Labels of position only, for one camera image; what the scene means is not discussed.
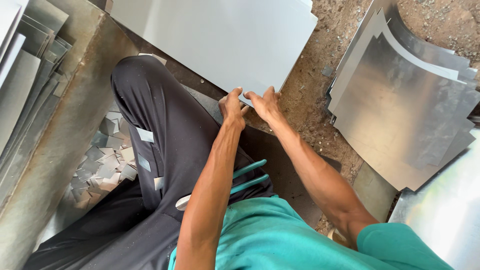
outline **leg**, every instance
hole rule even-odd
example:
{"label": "leg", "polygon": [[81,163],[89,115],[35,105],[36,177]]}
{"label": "leg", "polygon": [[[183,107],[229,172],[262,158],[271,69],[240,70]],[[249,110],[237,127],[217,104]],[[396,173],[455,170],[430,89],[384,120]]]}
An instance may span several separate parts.
{"label": "leg", "polygon": [[43,242],[24,270],[78,269],[151,213],[144,207],[139,181],[123,181],[85,216]]}
{"label": "leg", "polygon": [[[166,269],[183,218],[183,211],[177,210],[175,203],[192,192],[219,125],[153,57],[123,59],[113,71],[112,88],[121,112],[131,125],[135,157],[140,154],[150,164],[150,172],[138,162],[137,167],[145,204],[156,211],[83,269]],[[153,132],[154,143],[142,141],[136,127]],[[251,163],[253,160],[238,148],[235,170]],[[254,170],[235,179],[234,185],[263,174],[262,169]],[[160,176],[164,177],[164,187],[156,191],[154,178]],[[233,194],[229,203],[272,195],[268,179]]]}
{"label": "leg", "polygon": [[[192,192],[219,125],[153,57],[122,60],[112,74],[112,88],[130,124],[135,158],[140,153],[147,159],[150,172],[138,166],[139,182],[121,183],[85,217],[43,243],[25,269],[166,268],[183,217],[175,203]],[[142,141],[136,127],[152,131],[155,143]],[[239,148],[235,170],[252,162]],[[234,185],[263,174],[256,169]],[[156,191],[153,179],[159,176],[165,184]],[[268,179],[233,194],[229,204],[273,194]],[[156,211],[144,219],[151,213],[145,208]]]}
{"label": "leg", "polygon": [[[144,55],[120,61],[112,74],[115,100],[131,125],[135,157],[138,154],[150,163],[150,172],[141,166],[138,174],[147,208],[165,205],[165,211],[181,220],[182,211],[175,203],[190,194],[200,175],[219,124],[181,86],[157,59]],[[142,141],[136,131],[153,132],[154,143]],[[241,148],[237,152],[235,169],[253,160]],[[261,169],[235,179],[234,185],[263,175]],[[164,177],[164,187],[154,188],[154,178]],[[270,180],[234,194],[230,203],[257,196],[271,196]]]}

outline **curved metal sheet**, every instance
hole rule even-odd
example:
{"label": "curved metal sheet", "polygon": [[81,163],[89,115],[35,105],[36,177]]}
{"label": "curved metal sheet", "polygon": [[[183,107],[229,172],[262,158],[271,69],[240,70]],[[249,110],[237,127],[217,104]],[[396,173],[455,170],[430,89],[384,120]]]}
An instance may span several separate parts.
{"label": "curved metal sheet", "polygon": [[[448,162],[462,118],[479,100],[468,85],[410,63],[380,35],[349,80],[333,112],[334,127],[395,188],[415,190]],[[411,165],[417,157],[425,166]],[[428,164],[434,158],[438,166]]]}
{"label": "curved metal sheet", "polygon": [[389,222],[404,223],[454,269],[480,265],[480,129],[477,140],[416,192],[404,190]]}

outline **rubber mat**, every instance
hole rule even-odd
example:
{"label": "rubber mat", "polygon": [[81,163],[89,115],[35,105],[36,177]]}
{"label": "rubber mat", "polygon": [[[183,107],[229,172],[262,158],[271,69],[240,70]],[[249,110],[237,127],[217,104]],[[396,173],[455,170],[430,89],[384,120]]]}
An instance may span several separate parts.
{"label": "rubber mat", "polygon": [[[239,145],[253,160],[267,160],[262,168],[270,175],[273,192],[286,200],[310,227],[315,228],[322,217],[322,211],[308,194],[277,137],[246,126],[241,133]],[[337,172],[342,169],[339,161],[322,155],[320,157]]]}

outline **white metal sheet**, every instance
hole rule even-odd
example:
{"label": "white metal sheet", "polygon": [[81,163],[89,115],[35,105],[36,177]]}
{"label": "white metal sheet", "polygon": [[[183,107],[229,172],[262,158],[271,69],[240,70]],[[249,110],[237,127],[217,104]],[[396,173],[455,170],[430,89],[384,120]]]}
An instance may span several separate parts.
{"label": "white metal sheet", "polygon": [[281,89],[317,24],[306,6],[291,0],[115,0],[111,16],[221,89],[263,94],[269,86]]}
{"label": "white metal sheet", "polygon": [[20,52],[24,41],[25,36],[16,34],[9,47],[7,48],[5,57],[0,64],[0,87],[3,85],[3,82],[5,81],[8,72],[12,68],[13,62],[15,62],[15,59],[17,59],[18,53]]}
{"label": "white metal sheet", "polygon": [[21,6],[12,1],[2,1],[0,3],[0,61],[7,50],[8,44],[16,28],[17,18]]}
{"label": "white metal sheet", "polygon": [[17,59],[0,88],[0,152],[12,134],[27,100],[38,70],[40,59],[20,50]]}

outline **stack of metal sheets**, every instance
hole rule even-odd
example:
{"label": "stack of metal sheets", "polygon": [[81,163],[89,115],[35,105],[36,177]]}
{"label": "stack of metal sheets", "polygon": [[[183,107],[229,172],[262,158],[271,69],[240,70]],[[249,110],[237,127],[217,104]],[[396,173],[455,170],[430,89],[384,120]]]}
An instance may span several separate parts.
{"label": "stack of metal sheets", "polygon": [[334,127],[398,190],[416,190],[475,140],[477,70],[453,53],[411,33],[395,1],[374,0],[327,92]]}
{"label": "stack of metal sheets", "polygon": [[0,3],[0,193],[17,179],[68,84],[68,15],[46,0]]}

